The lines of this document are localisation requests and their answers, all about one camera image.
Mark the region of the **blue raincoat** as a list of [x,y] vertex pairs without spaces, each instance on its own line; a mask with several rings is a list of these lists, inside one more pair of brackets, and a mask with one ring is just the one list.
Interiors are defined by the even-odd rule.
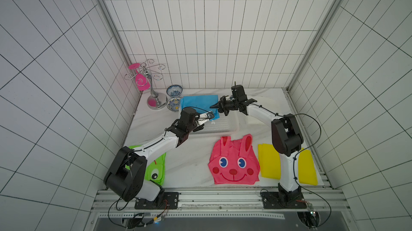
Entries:
[[192,107],[200,114],[212,112],[215,116],[213,120],[217,120],[220,118],[218,109],[211,108],[211,106],[215,105],[217,102],[218,95],[198,95],[183,97],[180,104],[181,109]]

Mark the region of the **white plastic basket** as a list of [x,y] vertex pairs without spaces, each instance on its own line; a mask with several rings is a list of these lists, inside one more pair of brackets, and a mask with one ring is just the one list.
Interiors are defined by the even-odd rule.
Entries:
[[204,129],[198,132],[192,132],[193,135],[201,134],[233,134],[239,130],[239,120],[236,113],[230,113],[225,116],[223,113],[219,113],[220,118],[217,120],[208,121],[204,125]]

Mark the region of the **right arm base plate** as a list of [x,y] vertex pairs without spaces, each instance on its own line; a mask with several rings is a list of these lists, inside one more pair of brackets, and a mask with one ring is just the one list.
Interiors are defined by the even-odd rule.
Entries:
[[307,204],[303,201],[301,193],[289,196],[279,192],[270,192],[266,189],[260,191],[264,209],[268,210],[303,210]]

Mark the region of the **pink bunny raincoat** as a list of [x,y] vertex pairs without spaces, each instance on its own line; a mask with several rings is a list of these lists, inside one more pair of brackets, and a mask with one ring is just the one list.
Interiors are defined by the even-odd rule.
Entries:
[[209,170],[215,184],[254,185],[259,181],[260,164],[253,151],[253,136],[247,134],[241,139],[221,137],[209,160]]

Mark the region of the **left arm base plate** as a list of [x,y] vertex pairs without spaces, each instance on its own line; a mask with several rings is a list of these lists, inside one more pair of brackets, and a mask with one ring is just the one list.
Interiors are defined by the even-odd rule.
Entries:
[[178,192],[161,192],[154,201],[148,201],[146,199],[138,199],[135,203],[136,210],[161,210],[170,209],[175,210],[178,208],[179,203]]

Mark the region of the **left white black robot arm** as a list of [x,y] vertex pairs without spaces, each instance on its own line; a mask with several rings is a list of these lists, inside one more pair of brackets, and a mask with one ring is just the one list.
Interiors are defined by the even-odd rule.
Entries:
[[104,185],[125,202],[134,198],[156,201],[161,197],[162,187],[145,179],[147,166],[180,146],[191,132],[202,130],[213,118],[215,115],[211,111],[200,114],[193,107],[184,108],[180,118],[159,137],[136,149],[127,146],[119,149],[104,177]]

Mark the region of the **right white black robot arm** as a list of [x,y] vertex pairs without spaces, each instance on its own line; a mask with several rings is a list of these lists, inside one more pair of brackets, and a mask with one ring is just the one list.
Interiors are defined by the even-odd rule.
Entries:
[[231,96],[221,97],[211,108],[226,116],[231,110],[239,111],[271,128],[272,145],[280,154],[279,200],[284,205],[293,203],[302,195],[296,164],[304,142],[295,115],[279,115],[258,105],[256,100],[247,97],[242,85],[234,85],[231,90]]

